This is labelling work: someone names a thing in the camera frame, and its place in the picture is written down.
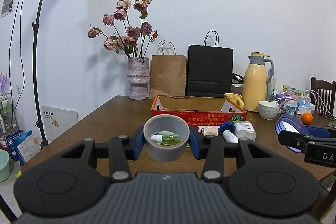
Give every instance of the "brown paper bag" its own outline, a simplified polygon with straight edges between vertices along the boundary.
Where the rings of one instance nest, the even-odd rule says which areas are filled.
[[[154,99],[157,95],[185,96],[187,57],[176,55],[172,43],[161,42],[159,43],[159,50],[163,55],[152,55],[149,98]],[[164,55],[162,46],[166,42],[174,47],[174,55]]]

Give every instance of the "green bottle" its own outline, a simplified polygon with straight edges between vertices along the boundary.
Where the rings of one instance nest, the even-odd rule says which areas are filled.
[[[157,143],[162,143],[163,145],[168,145],[168,146],[177,145],[182,141],[181,137],[176,135],[175,133],[166,133],[163,135],[161,134],[153,135],[151,137],[151,140]]]

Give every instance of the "red cardboard box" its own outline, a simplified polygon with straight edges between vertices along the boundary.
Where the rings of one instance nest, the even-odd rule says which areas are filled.
[[[247,112],[227,98],[158,95],[152,105],[152,117],[160,114],[179,116],[189,125],[220,126],[223,122],[245,121]]]

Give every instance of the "wooden table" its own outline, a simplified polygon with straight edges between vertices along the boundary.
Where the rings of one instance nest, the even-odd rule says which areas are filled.
[[[22,171],[52,157],[78,141],[92,137],[96,143],[107,142],[110,138],[119,135],[131,136],[138,126],[144,125],[151,117],[152,100],[134,101],[126,96],[116,96],[91,114],[80,120],[76,125],[54,140],[45,149],[28,161]],[[277,119],[267,121],[260,118],[258,113],[249,112],[247,120],[251,121],[256,130],[256,142],[278,153],[286,159],[296,163],[311,172],[318,180],[335,171],[333,168],[317,166],[303,161],[304,155],[290,151],[280,145],[274,130]],[[331,120],[319,115],[314,116],[311,124],[323,127],[331,124]],[[200,176],[204,160],[195,160],[190,149],[174,162],[158,162],[150,158],[145,149],[142,150],[139,160],[128,161],[132,175],[137,172],[196,172]],[[99,159],[97,170],[104,176],[109,176],[107,159]],[[231,175],[236,170],[235,159],[224,160],[224,173]]]

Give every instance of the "wall outlet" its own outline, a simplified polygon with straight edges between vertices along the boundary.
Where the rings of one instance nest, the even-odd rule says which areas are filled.
[[[21,85],[16,85],[16,92],[17,92],[17,94],[21,94],[22,93],[22,87],[21,87]]]

